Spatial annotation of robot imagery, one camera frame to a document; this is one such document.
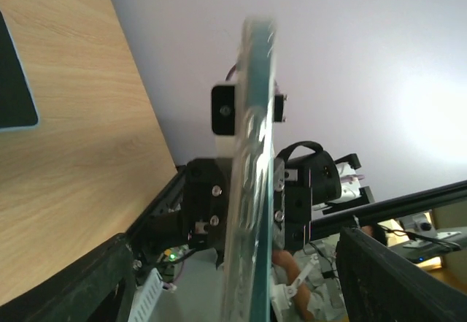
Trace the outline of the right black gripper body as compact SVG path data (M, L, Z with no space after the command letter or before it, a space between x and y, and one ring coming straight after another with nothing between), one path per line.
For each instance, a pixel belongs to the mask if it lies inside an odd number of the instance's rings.
M215 249L223 259L227 227L232 160L197 158L185 169L181 203L182 234L189 248ZM274 170L273 248L301 250L311 239L311 191L285 179L292 169L276 158Z

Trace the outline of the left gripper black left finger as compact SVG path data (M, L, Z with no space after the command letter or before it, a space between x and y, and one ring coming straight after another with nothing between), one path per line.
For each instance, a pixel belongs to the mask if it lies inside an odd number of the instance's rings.
M2 321L127 321L136 291L127 236L116 234L1 306Z

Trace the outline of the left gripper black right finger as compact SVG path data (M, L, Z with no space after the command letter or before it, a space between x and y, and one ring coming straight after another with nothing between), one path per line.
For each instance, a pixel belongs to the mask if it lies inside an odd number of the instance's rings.
M350 321L465 321L466 295L360 229L343 228L336 265Z

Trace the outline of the clear magsafe phone case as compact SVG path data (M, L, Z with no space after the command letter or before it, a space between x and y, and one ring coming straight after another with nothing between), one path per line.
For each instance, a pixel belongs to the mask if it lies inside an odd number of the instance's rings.
M260 176L257 170L260 118L249 73L252 24L258 18L265 17L248 17L243 23L236 63L236 149L232 161L225 234L224 289L220 315L222 321L251 321L252 287L262 210L258 187Z

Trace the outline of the blue phone dark screen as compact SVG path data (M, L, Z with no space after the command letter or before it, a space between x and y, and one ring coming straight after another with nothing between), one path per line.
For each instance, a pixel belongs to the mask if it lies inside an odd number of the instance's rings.
M1 14L1 132L32 129L39 123L34 95L14 39Z

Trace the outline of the teal phone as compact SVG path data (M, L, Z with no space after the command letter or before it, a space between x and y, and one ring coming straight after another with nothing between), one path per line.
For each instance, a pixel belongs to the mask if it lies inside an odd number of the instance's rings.
M270 275L273 234L273 174L272 125L274 117L274 40L275 24L271 18L254 19L252 24L252 57L250 59L251 89L260 118L259 158L260 227L256 254L254 283L250 308L251 321L270 320Z

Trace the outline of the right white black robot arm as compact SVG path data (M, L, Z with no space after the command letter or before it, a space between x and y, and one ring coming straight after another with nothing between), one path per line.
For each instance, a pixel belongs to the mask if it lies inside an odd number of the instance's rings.
M231 167L229 158L197 158L188 164L178 225L192 249L223 254ZM316 142L302 141L281 150L273 167L275 249L296 252L310 242L314 211L331 213L339 203L354 207L369 201L354 153L333 159Z

